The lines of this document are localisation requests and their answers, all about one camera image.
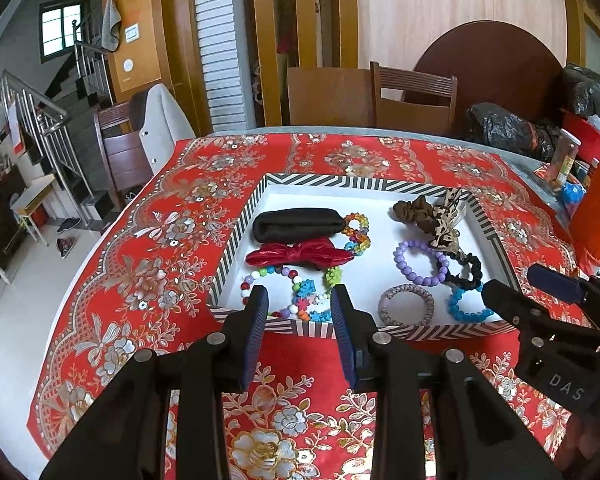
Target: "gray braided bracelet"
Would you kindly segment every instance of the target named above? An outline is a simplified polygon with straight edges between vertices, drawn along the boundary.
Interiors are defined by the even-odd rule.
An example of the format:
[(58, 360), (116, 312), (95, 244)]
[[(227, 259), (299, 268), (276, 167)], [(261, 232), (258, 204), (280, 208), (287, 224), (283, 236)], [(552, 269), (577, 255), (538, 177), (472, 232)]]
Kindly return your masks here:
[(389, 290), (386, 290), (382, 293), (382, 296), (380, 296), (380, 301), (378, 302), (378, 316), (380, 316), (380, 319), (382, 319), (382, 321), (388, 326), (405, 326), (404, 323), (396, 321), (394, 318), (389, 316), (389, 313), (386, 310), (386, 308), (389, 305), (389, 300), (391, 300), (391, 298), (399, 292), (412, 292), (413, 294), (417, 294), (424, 300), (424, 304), (426, 307), (425, 315), (420, 322), (413, 324), (418, 326), (428, 325), (431, 322), (431, 319), (433, 318), (433, 309), (435, 306), (433, 296), (430, 295), (422, 287), (417, 285), (410, 285), (408, 283), (394, 286), (393, 288), (390, 288)]

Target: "light switch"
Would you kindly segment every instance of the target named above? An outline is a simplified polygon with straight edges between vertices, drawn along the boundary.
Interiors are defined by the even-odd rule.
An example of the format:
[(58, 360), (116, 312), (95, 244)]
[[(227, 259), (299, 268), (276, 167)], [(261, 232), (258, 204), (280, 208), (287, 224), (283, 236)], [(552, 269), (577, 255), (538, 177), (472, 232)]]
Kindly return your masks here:
[(140, 25), (134, 23), (125, 29), (125, 41), (131, 43), (140, 38)]

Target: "black plastic bag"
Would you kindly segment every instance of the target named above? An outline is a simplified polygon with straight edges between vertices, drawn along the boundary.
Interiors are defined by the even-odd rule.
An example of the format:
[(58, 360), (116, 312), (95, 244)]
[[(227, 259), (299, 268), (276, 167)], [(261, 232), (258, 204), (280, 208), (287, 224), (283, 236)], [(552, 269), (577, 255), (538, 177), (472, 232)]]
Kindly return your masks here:
[(562, 70), (567, 110), (582, 117), (600, 117), (600, 74), (569, 63)]
[(530, 156), (543, 162), (554, 156), (560, 128), (534, 125), (493, 103), (478, 103), (467, 110), (470, 142)]

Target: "purple bead bracelet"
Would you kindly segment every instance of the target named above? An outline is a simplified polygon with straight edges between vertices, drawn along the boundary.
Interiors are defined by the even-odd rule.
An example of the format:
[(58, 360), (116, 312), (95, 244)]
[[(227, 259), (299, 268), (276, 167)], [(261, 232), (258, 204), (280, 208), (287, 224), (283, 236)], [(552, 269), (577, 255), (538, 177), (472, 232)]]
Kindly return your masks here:
[[(407, 262), (404, 261), (404, 251), (406, 251), (409, 247), (416, 247), (425, 253), (432, 254), (437, 258), (440, 262), (440, 271), (431, 277), (422, 277), (418, 276), (410, 266), (407, 265)], [(405, 275), (407, 280), (415, 283), (416, 285), (422, 286), (436, 286), (437, 284), (444, 282), (446, 279), (446, 274), (449, 271), (449, 260), (446, 259), (446, 256), (440, 251), (435, 251), (426, 242), (420, 242), (418, 240), (405, 240), (400, 242), (400, 245), (394, 251), (394, 262), (400, 272)]]

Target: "gray towel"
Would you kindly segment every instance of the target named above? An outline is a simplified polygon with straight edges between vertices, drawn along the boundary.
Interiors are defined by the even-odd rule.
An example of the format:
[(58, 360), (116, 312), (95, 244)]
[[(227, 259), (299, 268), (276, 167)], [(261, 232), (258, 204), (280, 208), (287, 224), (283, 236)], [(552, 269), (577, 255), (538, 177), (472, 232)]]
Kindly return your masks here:
[(116, 3), (113, 0), (107, 0), (102, 13), (102, 47), (110, 52), (115, 52), (120, 45), (121, 21), (122, 17)]

